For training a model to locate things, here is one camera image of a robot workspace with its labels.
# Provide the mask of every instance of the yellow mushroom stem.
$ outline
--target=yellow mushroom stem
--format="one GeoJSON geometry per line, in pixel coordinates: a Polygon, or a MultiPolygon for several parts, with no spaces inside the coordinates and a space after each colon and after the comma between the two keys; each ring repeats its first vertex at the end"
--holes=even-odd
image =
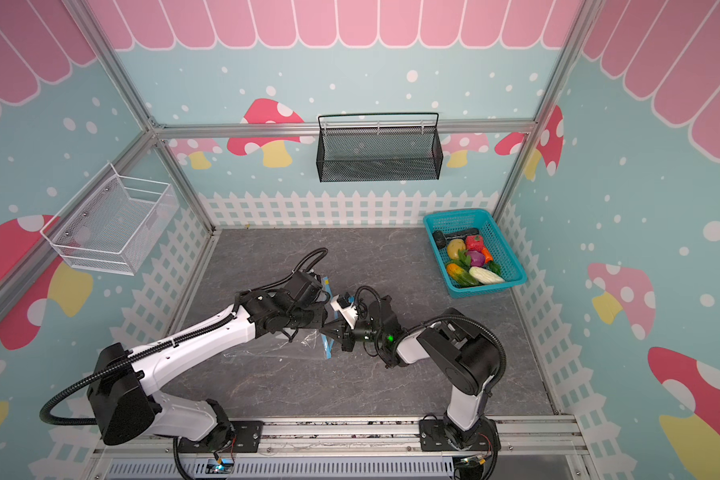
{"type": "Polygon", "coordinates": [[[467,151],[459,150],[451,154],[451,158],[448,160],[446,167],[449,168],[462,168],[467,164],[467,151]]]}
{"type": "Polygon", "coordinates": [[[621,303],[608,292],[593,298],[592,305],[595,307],[597,315],[600,315],[600,319],[608,325],[613,323],[616,315],[624,310],[621,303]]]}
{"type": "Polygon", "coordinates": [[[190,154],[190,164],[195,170],[208,170],[211,168],[211,162],[208,161],[206,155],[201,151],[195,151],[190,154]]]}
{"type": "Polygon", "coordinates": [[[536,167],[539,164],[539,160],[541,160],[541,152],[539,152],[538,149],[534,149],[534,152],[530,154],[528,164],[525,166],[525,177],[530,181],[536,180],[536,167]]]}
{"type": "Polygon", "coordinates": [[[271,141],[262,147],[264,151],[264,166],[269,168],[288,167],[293,159],[288,155],[286,142],[283,140],[271,141]]]}

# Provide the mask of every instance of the wall mural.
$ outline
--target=wall mural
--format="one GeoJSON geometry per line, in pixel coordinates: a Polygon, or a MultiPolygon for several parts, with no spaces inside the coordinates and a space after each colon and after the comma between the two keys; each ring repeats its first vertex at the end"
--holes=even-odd
{"type": "Polygon", "coordinates": [[[499,222],[552,393],[604,480],[720,480],[720,1],[608,0],[558,104],[499,222]]]}
{"type": "Polygon", "coordinates": [[[291,121],[532,118],[580,0],[90,4],[156,121],[232,124],[261,98],[288,105],[291,121]]]}

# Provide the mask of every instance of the clear plastic bag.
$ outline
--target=clear plastic bag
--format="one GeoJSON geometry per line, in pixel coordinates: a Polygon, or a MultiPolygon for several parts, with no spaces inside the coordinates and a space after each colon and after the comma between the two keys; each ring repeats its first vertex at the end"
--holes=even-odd
{"type": "MultiPolygon", "coordinates": [[[[328,285],[328,278],[323,277],[322,283],[330,296],[331,287],[328,285]]],[[[335,318],[336,312],[328,304],[326,304],[326,308],[328,309],[328,318],[335,318]]],[[[289,335],[293,335],[294,330],[286,329],[286,331],[289,335]]],[[[289,342],[288,337],[282,333],[267,334],[232,347],[224,352],[224,356],[270,356],[281,359],[326,360],[331,358],[332,347],[333,340],[326,338],[319,331],[302,329],[298,331],[292,342],[289,342]]]]}

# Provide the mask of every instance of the pink mushroom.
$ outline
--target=pink mushroom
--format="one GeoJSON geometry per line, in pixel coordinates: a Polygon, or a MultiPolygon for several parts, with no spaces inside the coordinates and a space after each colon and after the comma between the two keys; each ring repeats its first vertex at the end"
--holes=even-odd
{"type": "Polygon", "coordinates": [[[219,144],[212,138],[174,138],[168,142],[168,146],[180,164],[186,165],[186,159],[189,158],[190,164],[195,170],[207,170],[211,168],[212,164],[203,152],[210,151],[214,154],[220,154],[222,152],[219,144]]]}
{"type": "Polygon", "coordinates": [[[467,151],[482,154],[490,149],[486,134],[452,134],[440,140],[443,153],[451,155],[446,167],[461,168],[467,164],[467,151]]]}
{"type": "Polygon", "coordinates": [[[592,299],[600,319],[611,324],[623,310],[635,338],[645,339],[656,318],[656,296],[648,275],[642,270],[608,264],[590,264],[587,273],[587,286],[591,287],[591,281],[605,291],[592,299]]]}
{"type": "MultiPolygon", "coordinates": [[[[296,112],[269,98],[255,100],[245,117],[243,124],[301,124],[304,123],[296,112]]],[[[264,152],[264,166],[269,168],[288,167],[293,159],[286,150],[285,140],[297,143],[310,144],[314,137],[288,137],[288,138],[231,138],[226,148],[234,155],[248,155],[259,148],[264,152]]]]}

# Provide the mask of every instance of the light blue wall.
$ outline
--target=light blue wall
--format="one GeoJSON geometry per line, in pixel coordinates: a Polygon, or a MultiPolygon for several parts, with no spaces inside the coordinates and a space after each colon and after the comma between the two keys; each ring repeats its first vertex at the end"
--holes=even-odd
{"type": "MultiPolygon", "coordinates": [[[[518,237],[524,235],[526,246],[531,243],[530,256],[522,261],[534,278],[543,274],[547,290],[538,293],[561,307],[562,323],[570,325],[566,348],[581,348],[574,369],[592,370],[587,398],[567,390],[556,394],[564,410],[582,421],[601,474],[609,471],[606,465],[614,459],[608,457],[620,448],[636,460],[634,478],[694,478],[681,462],[688,458],[679,458],[660,424],[660,416],[685,418],[692,412],[662,388],[648,353],[662,347],[720,370],[720,240],[707,238],[715,239],[710,227],[705,235],[710,222],[720,222],[720,164],[689,144],[686,129],[667,127],[654,116],[649,101],[636,101],[621,80],[608,79],[598,63],[578,61],[558,105],[566,144],[557,173],[550,177],[539,167],[535,181],[523,178],[511,200],[511,216],[520,222],[518,237]],[[592,300],[604,292],[591,282],[590,264],[629,267],[648,275],[656,318],[644,340],[633,334],[624,312],[611,325],[600,320],[592,300]],[[594,421],[589,410],[595,410],[591,405],[598,396],[605,397],[605,418],[594,421]],[[617,436],[607,446],[602,440],[611,437],[605,432],[617,436]]],[[[508,226],[505,231],[518,233],[508,226]]],[[[527,288],[519,289],[526,297],[527,288]]],[[[532,335],[533,341],[544,351],[554,340],[550,338],[558,337],[552,330],[559,325],[544,332],[539,322],[549,317],[542,314],[544,319],[539,315],[528,320],[533,321],[532,333],[539,334],[538,339],[532,335]]],[[[562,385],[577,372],[570,366],[550,367],[558,355],[556,348],[542,363],[562,385]]],[[[693,370],[678,371],[678,378],[697,375],[693,370]]],[[[713,398],[697,401],[720,405],[716,391],[713,398]]],[[[714,416],[712,428],[718,428],[720,410],[714,416]]],[[[697,432],[685,434],[698,438],[695,455],[710,469],[720,464],[720,448],[710,451],[711,444],[697,432]]],[[[611,469],[605,480],[627,478],[632,470],[628,457],[618,459],[622,469],[611,469]]]]}

